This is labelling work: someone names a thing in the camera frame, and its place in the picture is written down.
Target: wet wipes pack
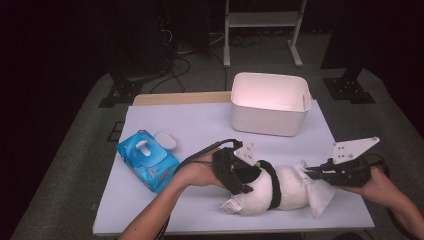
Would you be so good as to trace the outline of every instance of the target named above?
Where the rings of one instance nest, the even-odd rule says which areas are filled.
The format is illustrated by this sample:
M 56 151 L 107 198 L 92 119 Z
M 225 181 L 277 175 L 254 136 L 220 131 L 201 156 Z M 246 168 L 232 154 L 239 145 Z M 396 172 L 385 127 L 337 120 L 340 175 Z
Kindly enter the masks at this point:
M 126 165 L 150 191 L 159 193 L 174 175 L 179 162 L 146 130 L 116 145 Z

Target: table top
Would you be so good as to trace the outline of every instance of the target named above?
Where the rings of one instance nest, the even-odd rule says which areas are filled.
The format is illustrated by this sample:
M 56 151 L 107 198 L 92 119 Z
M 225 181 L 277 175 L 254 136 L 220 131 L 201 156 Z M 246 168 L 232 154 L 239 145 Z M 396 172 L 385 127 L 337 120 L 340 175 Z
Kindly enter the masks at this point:
M 313 101 L 301 131 L 295 137 L 237 132 L 228 123 L 230 92 L 139 95 L 128 109 L 121 141 L 140 129 L 164 131 L 177 139 L 174 156 L 187 156 L 223 139 L 237 138 L 255 143 L 255 157 L 274 166 L 294 165 L 305 160 L 310 166 L 332 157 L 334 138 L 318 102 Z M 115 156 L 93 233 L 117 235 L 155 197 Z M 219 209 L 230 198 L 223 189 L 191 187 L 181 195 L 167 234 L 216 234 L 246 232 L 293 232 L 374 227 L 362 198 L 338 190 L 322 215 L 312 217 L 309 207 L 293 211 L 271 210 L 254 217 L 228 214 Z

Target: person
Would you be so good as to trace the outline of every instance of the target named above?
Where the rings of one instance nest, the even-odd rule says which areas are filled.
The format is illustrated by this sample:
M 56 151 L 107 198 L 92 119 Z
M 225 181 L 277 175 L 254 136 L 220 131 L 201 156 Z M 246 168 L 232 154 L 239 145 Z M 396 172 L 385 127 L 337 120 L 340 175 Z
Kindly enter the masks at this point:
M 212 150 L 200 156 L 196 163 L 182 167 L 168 185 L 126 227 L 119 240 L 155 239 L 170 217 L 182 192 L 189 186 L 215 185 L 225 188 L 212 169 Z M 396 220 L 409 233 L 424 240 L 424 218 L 416 205 L 403 194 L 378 167 L 371 169 L 371 179 L 361 188 L 339 187 L 360 194 L 369 201 L 390 209 Z

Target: white metal stand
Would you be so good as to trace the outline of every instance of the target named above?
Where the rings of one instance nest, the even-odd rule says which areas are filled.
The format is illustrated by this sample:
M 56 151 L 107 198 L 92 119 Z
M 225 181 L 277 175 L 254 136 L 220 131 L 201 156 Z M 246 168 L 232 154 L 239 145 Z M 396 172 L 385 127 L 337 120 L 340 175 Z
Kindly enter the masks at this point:
M 258 13 L 230 13 L 229 0 L 225 2 L 225 43 L 224 67 L 230 67 L 230 47 L 228 44 L 229 29 L 233 27 L 290 27 L 294 26 L 294 34 L 288 40 L 288 46 L 297 67 L 303 66 L 296 49 L 297 37 L 307 0 L 302 0 L 299 11 L 291 12 L 258 12 Z

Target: white container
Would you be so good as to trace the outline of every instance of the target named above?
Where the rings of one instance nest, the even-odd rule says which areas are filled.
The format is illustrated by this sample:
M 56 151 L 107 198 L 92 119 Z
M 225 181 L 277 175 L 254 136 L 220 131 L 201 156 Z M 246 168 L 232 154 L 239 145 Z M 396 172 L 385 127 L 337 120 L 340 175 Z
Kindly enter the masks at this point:
M 305 79 L 295 76 L 239 73 L 231 92 L 234 129 L 295 136 L 311 108 Z

